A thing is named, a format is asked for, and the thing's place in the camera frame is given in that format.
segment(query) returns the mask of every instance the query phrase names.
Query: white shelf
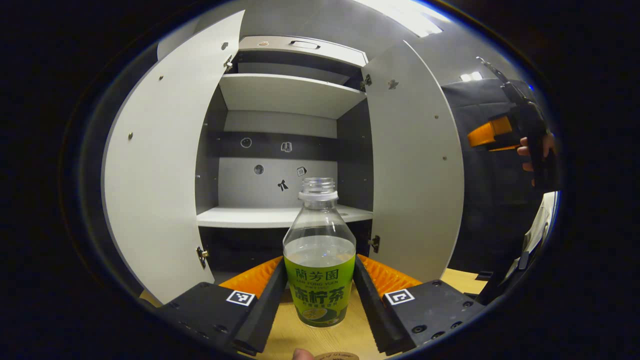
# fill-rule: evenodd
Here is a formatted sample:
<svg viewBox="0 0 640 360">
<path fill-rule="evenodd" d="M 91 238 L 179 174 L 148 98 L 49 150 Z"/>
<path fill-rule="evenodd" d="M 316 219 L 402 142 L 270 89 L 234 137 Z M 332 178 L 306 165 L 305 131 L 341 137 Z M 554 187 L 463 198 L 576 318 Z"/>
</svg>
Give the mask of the white shelf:
<svg viewBox="0 0 640 360">
<path fill-rule="evenodd" d="M 345 222 L 370 220 L 373 212 L 336 205 Z M 266 229 L 290 227 L 300 208 L 212 208 L 197 216 L 198 226 L 229 227 L 237 229 Z"/>
<path fill-rule="evenodd" d="M 229 110 L 279 111 L 337 119 L 367 94 L 326 81 L 273 74 L 227 74 L 220 89 Z"/>
</svg>

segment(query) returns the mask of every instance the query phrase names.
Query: open cabinet door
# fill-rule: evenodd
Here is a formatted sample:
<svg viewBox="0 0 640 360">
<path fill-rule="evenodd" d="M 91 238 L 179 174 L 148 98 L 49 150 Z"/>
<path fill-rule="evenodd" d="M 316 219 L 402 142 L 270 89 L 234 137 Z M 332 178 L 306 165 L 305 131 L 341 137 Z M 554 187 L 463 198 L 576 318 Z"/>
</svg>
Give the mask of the open cabinet door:
<svg viewBox="0 0 640 360">
<path fill-rule="evenodd" d="M 421 281 L 439 279 L 460 230 L 462 151 L 438 81 L 403 42 L 362 68 L 373 143 L 372 259 Z"/>
<path fill-rule="evenodd" d="M 244 10 L 193 35 L 138 82 L 114 121 L 102 194 L 116 248 L 163 304 L 213 282 L 198 260 L 198 139 L 209 101 L 238 50 Z"/>
</svg>

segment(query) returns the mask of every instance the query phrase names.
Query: human hand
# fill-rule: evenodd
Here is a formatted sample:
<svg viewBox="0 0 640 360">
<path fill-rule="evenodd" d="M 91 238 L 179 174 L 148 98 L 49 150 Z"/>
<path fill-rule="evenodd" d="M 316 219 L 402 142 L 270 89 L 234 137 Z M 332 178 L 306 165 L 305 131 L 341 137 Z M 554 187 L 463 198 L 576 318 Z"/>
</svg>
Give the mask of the human hand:
<svg viewBox="0 0 640 360">
<path fill-rule="evenodd" d="M 314 360 L 314 356 L 303 348 L 297 348 L 293 351 L 293 358 L 291 360 Z"/>
<path fill-rule="evenodd" d="M 518 155 L 520 156 L 530 156 L 529 152 L 529 143 L 527 142 L 527 138 L 520 139 L 521 147 L 518 148 Z M 542 138 L 542 156 L 546 158 L 549 155 L 549 150 L 555 152 L 556 151 L 556 140 L 553 134 L 547 134 Z M 522 168 L 525 171 L 533 171 L 532 163 L 524 163 L 522 164 Z M 531 186 L 536 186 L 536 181 L 531 179 Z"/>
</svg>

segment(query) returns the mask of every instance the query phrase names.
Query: lemon image on label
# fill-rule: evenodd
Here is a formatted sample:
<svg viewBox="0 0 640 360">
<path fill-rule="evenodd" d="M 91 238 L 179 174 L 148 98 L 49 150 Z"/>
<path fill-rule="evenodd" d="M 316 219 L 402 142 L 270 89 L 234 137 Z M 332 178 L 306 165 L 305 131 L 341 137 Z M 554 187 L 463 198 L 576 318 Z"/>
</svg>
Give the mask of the lemon image on label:
<svg viewBox="0 0 640 360">
<path fill-rule="evenodd" d="M 309 310 L 306 310 L 306 311 L 302 312 L 302 316 L 305 319 L 309 319 L 309 320 L 318 320 L 321 317 L 323 317 L 324 315 L 326 315 L 326 309 L 323 309 L 323 308 L 309 309 Z"/>
</svg>

